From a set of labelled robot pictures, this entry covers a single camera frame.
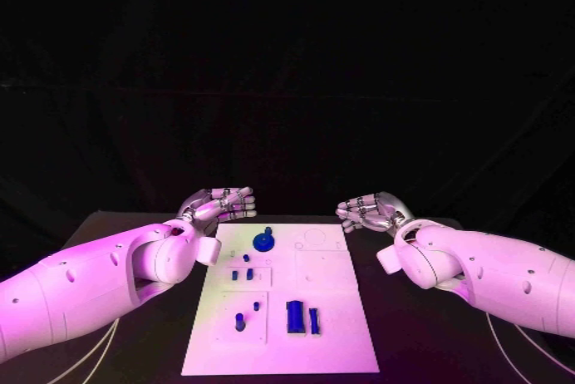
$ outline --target small blue piece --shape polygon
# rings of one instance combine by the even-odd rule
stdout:
[[[321,325],[318,323],[318,308],[309,309],[309,317],[312,320],[312,334],[321,335]]]
[[[303,325],[303,302],[290,301],[287,303],[287,333],[306,334],[306,327]]]
[[[273,228],[267,228],[264,233],[254,237],[254,248],[261,252],[267,252],[274,248],[276,239],[273,237]]]
[[[237,330],[243,332],[246,329],[246,321],[244,321],[244,315],[238,313],[237,315]]]

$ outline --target black background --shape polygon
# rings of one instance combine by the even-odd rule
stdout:
[[[575,256],[575,0],[2,0],[0,270],[97,210],[388,191]]]

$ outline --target robotic hand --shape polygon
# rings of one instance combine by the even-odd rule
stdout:
[[[527,241],[417,219],[390,194],[338,206],[345,232],[388,232],[378,252],[387,273],[404,270],[424,289],[456,293],[478,309],[542,332],[575,337],[575,263]]]
[[[217,224],[256,216],[253,189],[201,190],[176,219],[64,249],[0,283],[0,363],[94,332],[214,265]]]

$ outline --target cable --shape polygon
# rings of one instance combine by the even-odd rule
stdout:
[[[74,364],[74,366],[48,383],[48,384],[55,384],[55,382],[58,382],[68,374],[70,372],[78,368],[78,366],[84,363],[84,361],[90,358],[90,355],[93,355],[93,353],[97,351],[97,349],[100,348],[100,346],[103,345],[106,338],[110,336],[112,332],[116,332],[116,327],[117,327],[117,322],[119,322],[120,318],[114,321],[114,323],[110,326],[109,332],[104,334],[99,344],[94,346],[93,350],[87,353],[86,357]]]
[[[508,359],[509,365],[512,366],[515,372],[519,374],[519,376],[522,377],[524,381],[531,384],[531,381],[528,380],[528,378],[525,378],[525,376],[522,375],[522,372],[519,371],[519,369],[515,367],[515,364],[512,362],[512,360],[509,359],[509,356],[506,354],[506,351],[504,350],[504,346],[501,345],[501,339],[498,338],[498,334],[495,333],[495,329],[493,329],[493,324],[492,324],[492,318],[489,317],[489,313],[486,313],[488,316],[488,322],[489,322],[489,327],[492,328],[492,334],[493,334],[493,338],[495,341],[498,342],[498,347],[501,348],[501,353],[504,353],[504,356]]]
[[[519,332],[522,333],[522,335],[528,338],[528,341],[534,344],[534,346],[537,347],[537,349],[544,353],[544,355],[573,374],[575,375],[575,371],[542,349],[541,345],[531,339],[531,336],[528,335],[528,333],[522,330],[522,328],[515,325],[515,327],[518,327]]]
[[[109,348],[110,348],[110,345],[112,345],[112,339],[114,338],[114,334],[117,333],[117,321],[114,322],[114,330],[112,331],[110,340],[109,340],[109,344],[106,345],[103,355],[100,356],[99,362],[96,363],[94,369],[93,369],[93,371],[90,372],[90,375],[89,375],[87,379],[84,380],[84,383],[83,383],[83,384],[87,384],[90,378],[93,377],[93,375],[94,375],[94,373],[96,373],[96,371],[97,371],[97,368],[99,368],[99,366],[100,366],[100,363],[103,362],[103,359],[104,359],[104,357],[106,357],[106,352],[109,351]]]

